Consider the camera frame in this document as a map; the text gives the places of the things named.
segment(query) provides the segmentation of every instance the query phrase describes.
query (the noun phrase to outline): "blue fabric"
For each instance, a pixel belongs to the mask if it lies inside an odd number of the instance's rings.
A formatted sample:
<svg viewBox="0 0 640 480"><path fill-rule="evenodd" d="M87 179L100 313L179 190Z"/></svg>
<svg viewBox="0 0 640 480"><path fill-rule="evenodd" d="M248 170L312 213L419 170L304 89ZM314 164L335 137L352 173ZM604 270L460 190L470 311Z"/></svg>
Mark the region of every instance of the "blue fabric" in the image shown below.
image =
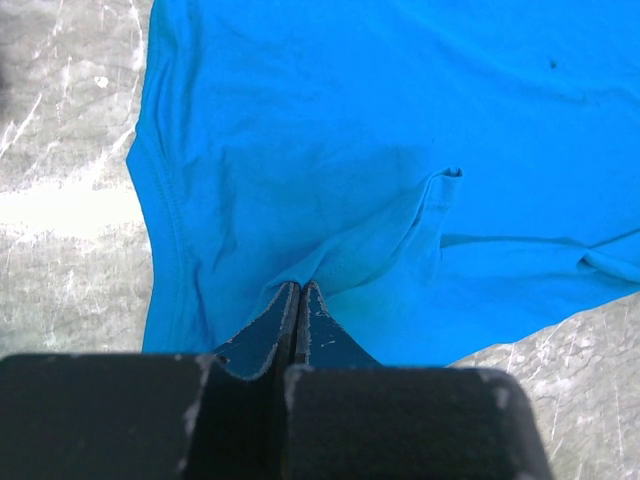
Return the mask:
<svg viewBox="0 0 640 480"><path fill-rule="evenodd" d="M640 3L156 0L128 166L147 352L314 279L448 364L640 290Z"/></svg>

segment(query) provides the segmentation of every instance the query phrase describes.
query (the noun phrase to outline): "concrete floor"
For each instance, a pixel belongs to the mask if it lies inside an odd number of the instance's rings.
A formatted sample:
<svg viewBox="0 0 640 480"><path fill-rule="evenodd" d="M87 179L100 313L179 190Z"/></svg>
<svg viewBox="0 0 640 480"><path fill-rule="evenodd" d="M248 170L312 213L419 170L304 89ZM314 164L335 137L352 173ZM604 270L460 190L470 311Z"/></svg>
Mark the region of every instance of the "concrete floor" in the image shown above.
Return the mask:
<svg viewBox="0 0 640 480"><path fill-rule="evenodd" d="M124 158L150 0L0 0L0 356L138 350L147 233ZM557 478L640 479L640 296L460 362L515 375Z"/></svg>

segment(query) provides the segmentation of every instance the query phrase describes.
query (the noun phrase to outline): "blue t-shirt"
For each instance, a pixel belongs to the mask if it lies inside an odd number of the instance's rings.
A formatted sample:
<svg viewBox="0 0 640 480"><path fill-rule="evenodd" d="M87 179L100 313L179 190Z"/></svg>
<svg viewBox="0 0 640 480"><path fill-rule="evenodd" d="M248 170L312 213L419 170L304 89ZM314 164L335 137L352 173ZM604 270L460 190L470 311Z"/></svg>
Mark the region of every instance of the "blue t-shirt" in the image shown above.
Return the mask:
<svg viewBox="0 0 640 480"><path fill-rule="evenodd" d="M210 351L284 281L388 365L640 290L640 3L156 0L128 166L143 349Z"/></svg>

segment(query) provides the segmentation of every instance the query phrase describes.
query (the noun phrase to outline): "marble surface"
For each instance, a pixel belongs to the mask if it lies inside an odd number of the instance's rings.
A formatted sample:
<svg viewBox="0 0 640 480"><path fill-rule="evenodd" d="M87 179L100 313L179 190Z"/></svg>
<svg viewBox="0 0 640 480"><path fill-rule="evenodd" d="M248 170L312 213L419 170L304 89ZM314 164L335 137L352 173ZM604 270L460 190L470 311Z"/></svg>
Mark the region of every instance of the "marble surface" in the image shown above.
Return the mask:
<svg viewBox="0 0 640 480"><path fill-rule="evenodd" d="M150 0L0 0L0 356L138 350L150 248L124 164ZM640 296L460 365L529 394L559 480L640 479Z"/></svg>

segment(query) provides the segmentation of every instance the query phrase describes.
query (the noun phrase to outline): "blue cloth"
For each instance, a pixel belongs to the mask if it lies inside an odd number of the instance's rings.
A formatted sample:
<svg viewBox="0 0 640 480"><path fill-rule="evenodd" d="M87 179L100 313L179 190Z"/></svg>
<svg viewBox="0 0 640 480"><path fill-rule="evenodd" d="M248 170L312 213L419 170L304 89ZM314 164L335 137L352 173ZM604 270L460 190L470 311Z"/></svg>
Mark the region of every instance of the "blue cloth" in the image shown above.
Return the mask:
<svg viewBox="0 0 640 480"><path fill-rule="evenodd" d="M314 279L388 365L640 290L639 2L156 0L128 167L143 350Z"/></svg>

